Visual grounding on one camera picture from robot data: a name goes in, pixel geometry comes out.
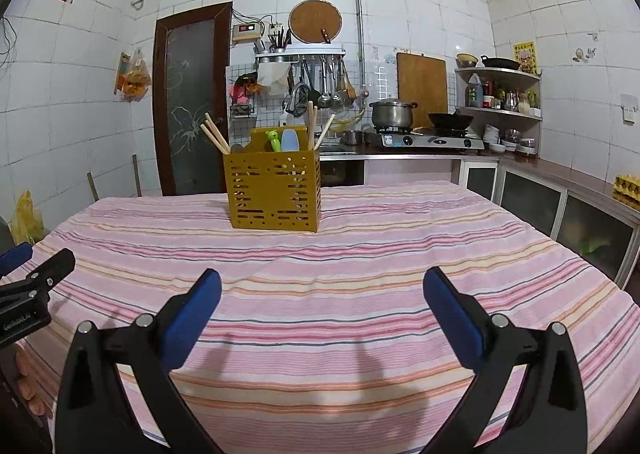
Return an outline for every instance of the silver screw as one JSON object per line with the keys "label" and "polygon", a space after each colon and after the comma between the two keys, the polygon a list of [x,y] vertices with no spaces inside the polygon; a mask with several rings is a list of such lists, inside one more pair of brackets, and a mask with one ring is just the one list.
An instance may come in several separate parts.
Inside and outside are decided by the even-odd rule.
{"label": "silver screw", "polygon": [[498,328],[506,328],[509,325],[509,319],[500,313],[496,313],[491,317],[491,322]]}
{"label": "silver screw", "polygon": [[80,325],[78,326],[78,331],[81,333],[88,333],[89,331],[91,331],[92,327],[94,327],[94,325],[91,324],[91,321],[85,320],[84,322],[81,322]]}
{"label": "silver screw", "polygon": [[145,313],[144,315],[140,315],[136,319],[136,324],[141,328],[148,328],[149,326],[152,325],[153,321],[154,321],[153,316],[149,315],[149,313]]}
{"label": "silver screw", "polygon": [[556,335],[564,335],[566,333],[566,328],[561,322],[554,322],[551,325],[551,329]]}

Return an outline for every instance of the round cutting board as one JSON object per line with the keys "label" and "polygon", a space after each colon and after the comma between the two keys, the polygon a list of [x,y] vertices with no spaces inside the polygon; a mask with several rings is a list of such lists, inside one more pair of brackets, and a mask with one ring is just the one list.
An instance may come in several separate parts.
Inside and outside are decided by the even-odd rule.
{"label": "round cutting board", "polygon": [[303,1],[289,15],[291,33],[302,42],[325,42],[324,28],[331,41],[340,33],[342,16],[330,2],[321,0]]}

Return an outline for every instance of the chopstick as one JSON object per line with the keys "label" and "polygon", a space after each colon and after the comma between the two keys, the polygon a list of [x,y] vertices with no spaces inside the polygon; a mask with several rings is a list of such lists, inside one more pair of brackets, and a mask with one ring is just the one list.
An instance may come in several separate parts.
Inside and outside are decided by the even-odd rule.
{"label": "chopstick", "polygon": [[318,108],[313,102],[309,102],[306,110],[309,113],[309,138],[307,150],[314,150],[314,131],[316,130],[316,118],[318,117]]}
{"label": "chopstick", "polygon": [[335,113],[332,114],[331,117],[329,117],[329,121],[324,126],[324,129],[322,130],[322,133],[320,134],[320,138],[318,138],[318,141],[316,142],[316,146],[314,147],[314,150],[318,150],[318,147],[320,147],[320,144],[322,144],[322,141],[324,140],[324,137],[326,136],[326,132],[329,130],[329,126],[333,123],[334,118],[335,118]]}
{"label": "chopstick", "polygon": [[207,126],[205,126],[204,124],[200,124],[200,129],[202,129],[202,132],[204,132],[204,134],[207,135],[207,138],[211,140],[211,143],[215,145],[222,154],[231,154],[231,151],[226,150],[226,148],[223,147],[223,145],[218,141],[218,139],[215,136],[213,136],[213,134],[211,134],[210,130],[207,129]]}
{"label": "chopstick", "polygon": [[205,113],[204,117],[206,119],[205,123],[207,124],[207,127],[209,127],[211,132],[213,132],[213,134],[216,136],[216,138],[218,139],[222,147],[226,149],[226,153],[227,154],[231,153],[231,147],[229,147],[229,144],[226,142],[225,137],[222,136],[222,133],[216,127],[216,124],[213,123],[213,120],[209,116],[209,113]]}

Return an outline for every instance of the striped tablecloth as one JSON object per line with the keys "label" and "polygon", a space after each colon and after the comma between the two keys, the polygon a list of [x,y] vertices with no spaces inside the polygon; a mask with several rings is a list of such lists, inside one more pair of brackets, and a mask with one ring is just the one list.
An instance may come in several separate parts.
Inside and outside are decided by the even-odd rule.
{"label": "striped tablecloth", "polygon": [[[439,265],[489,313],[532,328],[564,322],[590,449],[615,426],[640,386],[640,309],[599,271],[448,182],[324,189],[322,210],[317,234],[235,230],[225,195],[108,198],[61,224],[26,265],[64,246],[77,258],[52,293],[52,324],[28,339],[50,399],[79,322],[156,313],[215,268],[222,301],[172,377],[227,453],[419,452],[472,377],[422,297],[424,272]],[[482,440],[499,433],[522,373]]]}

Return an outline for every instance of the plastic bag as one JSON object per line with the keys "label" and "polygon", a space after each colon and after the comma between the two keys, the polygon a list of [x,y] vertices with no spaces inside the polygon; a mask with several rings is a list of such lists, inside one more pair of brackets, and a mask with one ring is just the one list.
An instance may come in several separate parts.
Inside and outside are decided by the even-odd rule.
{"label": "plastic bag", "polygon": [[33,208],[31,193],[25,190],[15,205],[14,217],[9,223],[9,230],[16,245],[21,243],[36,244],[44,239],[44,224],[39,210]]}
{"label": "plastic bag", "polygon": [[139,102],[146,95],[151,84],[151,76],[146,68],[142,52],[138,48],[129,61],[129,68],[124,74],[124,84],[122,85],[123,100],[126,102]]}

